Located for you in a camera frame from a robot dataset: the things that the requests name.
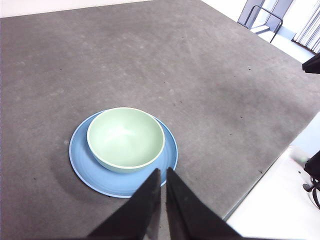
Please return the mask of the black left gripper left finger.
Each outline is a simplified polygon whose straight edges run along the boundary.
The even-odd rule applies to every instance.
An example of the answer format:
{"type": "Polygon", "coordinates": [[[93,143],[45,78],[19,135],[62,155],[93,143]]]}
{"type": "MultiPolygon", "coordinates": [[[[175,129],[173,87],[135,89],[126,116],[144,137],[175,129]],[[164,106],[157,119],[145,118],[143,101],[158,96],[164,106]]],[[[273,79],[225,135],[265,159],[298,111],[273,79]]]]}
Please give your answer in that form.
{"type": "Polygon", "coordinates": [[[90,240],[157,240],[161,214],[161,171],[156,168],[132,197],[94,229],[90,240]]]}

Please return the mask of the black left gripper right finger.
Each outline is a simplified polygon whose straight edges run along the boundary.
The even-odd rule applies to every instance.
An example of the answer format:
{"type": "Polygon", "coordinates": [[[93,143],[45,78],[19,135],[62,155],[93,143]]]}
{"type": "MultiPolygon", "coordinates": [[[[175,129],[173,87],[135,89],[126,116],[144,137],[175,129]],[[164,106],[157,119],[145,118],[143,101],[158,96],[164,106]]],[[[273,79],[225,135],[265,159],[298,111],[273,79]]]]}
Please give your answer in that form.
{"type": "Polygon", "coordinates": [[[172,168],[166,171],[166,212],[172,240],[242,240],[172,168]]]}

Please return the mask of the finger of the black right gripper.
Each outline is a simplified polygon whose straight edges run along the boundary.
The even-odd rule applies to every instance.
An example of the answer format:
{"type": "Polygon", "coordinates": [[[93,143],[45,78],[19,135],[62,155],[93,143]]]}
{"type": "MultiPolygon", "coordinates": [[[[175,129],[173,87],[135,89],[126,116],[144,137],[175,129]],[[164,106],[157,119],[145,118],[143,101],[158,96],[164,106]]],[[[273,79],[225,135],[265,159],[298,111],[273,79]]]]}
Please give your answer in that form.
{"type": "Polygon", "coordinates": [[[320,53],[304,62],[302,70],[310,74],[320,74],[320,53]]]}

